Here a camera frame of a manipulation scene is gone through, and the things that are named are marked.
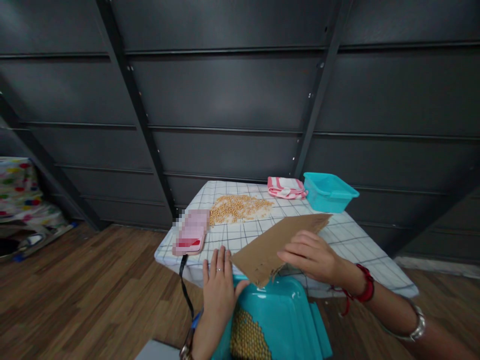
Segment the person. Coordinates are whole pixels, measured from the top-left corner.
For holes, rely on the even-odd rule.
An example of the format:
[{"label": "person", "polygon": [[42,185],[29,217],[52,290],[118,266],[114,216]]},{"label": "person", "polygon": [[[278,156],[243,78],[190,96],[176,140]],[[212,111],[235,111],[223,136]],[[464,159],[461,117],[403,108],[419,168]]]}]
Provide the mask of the person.
[{"label": "person", "polygon": [[[243,280],[234,288],[231,255],[222,246],[213,252],[210,270],[207,260],[203,262],[203,314],[193,335],[191,357],[194,360],[212,357],[233,315],[237,299],[249,285]],[[308,277],[343,288],[353,296],[362,294],[368,285],[359,267],[341,258],[321,237],[309,231],[298,232],[277,255]],[[408,336],[418,327],[419,315],[412,304],[378,282],[374,282],[372,298],[363,305],[392,334]],[[415,341],[401,340],[414,357],[477,359],[439,324],[431,319],[426,319],[425,324],[424,332]]]}]

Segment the blue plastic tray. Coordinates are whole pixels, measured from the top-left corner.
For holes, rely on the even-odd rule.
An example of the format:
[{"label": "blue plastic tray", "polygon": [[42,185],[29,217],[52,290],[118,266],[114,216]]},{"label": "blue plastic tray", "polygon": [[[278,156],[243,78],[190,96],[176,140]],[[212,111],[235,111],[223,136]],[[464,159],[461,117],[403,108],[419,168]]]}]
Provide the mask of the blue plastic tray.
[{"label": "blue plastic tray", "polygon": [[341,213],[353,198],[360,194],[336,175],[321,172],[305,172],[306,199],[315,211]]},{"label": "blue plastic tray", "polygon": [[[243,279],[246,277],[234,276],[234,285]],[[324,359],[332,355],[317,305],[308,303],[297,280],[279,277],[265,288],[250,284],[238,302],[260,325],[273,359]],[[232,320],[212,359],[231,359],[231,334]]]}]

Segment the phone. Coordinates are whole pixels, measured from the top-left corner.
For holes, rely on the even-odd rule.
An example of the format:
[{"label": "phone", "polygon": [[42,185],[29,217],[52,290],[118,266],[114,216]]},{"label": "phone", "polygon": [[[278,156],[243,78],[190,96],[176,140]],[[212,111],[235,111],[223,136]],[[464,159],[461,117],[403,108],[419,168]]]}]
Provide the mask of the phone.
[{"label": "phone", "polygon": [[204,248],[205,237],[210,225],[210,210],[190,210],[185,214],[185,221],[173,243],[174,256],[197,255]]}]

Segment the black strap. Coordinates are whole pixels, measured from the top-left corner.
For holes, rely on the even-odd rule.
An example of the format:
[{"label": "black strap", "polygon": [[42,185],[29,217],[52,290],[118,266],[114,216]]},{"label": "black strap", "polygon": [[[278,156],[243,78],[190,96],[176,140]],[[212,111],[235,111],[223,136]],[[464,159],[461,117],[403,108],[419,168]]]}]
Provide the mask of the black strap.
[{"label": "black strap", "polygon": [[188,307],[190,308],[191,319],[193,320],[194,319],[194,306],[192,305],[192,302],[190,301],[189,293],[187,292],[187,287],[185,286],[184,277],[183,277],[184,267],[185,267],[185,264],[187,263],[188,258],[189,258],[189,256],[186,255],[186,254],[182,256],[181,263],[180,263],[180,271],[179,271],[178,274],[180,275],[181,289],[183,290],[183,296],[185,297],[186,303],[188,304]]}]

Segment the wooden floor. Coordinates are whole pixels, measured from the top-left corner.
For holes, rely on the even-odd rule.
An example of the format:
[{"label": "wooden floor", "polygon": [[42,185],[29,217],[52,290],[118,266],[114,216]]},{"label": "wooden floor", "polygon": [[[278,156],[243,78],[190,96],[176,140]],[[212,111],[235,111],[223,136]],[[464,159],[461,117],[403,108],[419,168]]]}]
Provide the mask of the wooden floor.
[{"label": "wooden floor", "polygon": [[[175,347],[190,326],[179,276],[154,261],[163,234],[84,224],[22,263],[0,264],[2,359],[134,359],[149,339]],[[406,270],[417,303],[480,354],[480,282]],[[202,292],[188,290],[196,311]],[[317,301],[334,359],[411,359],[361,306]]]}]

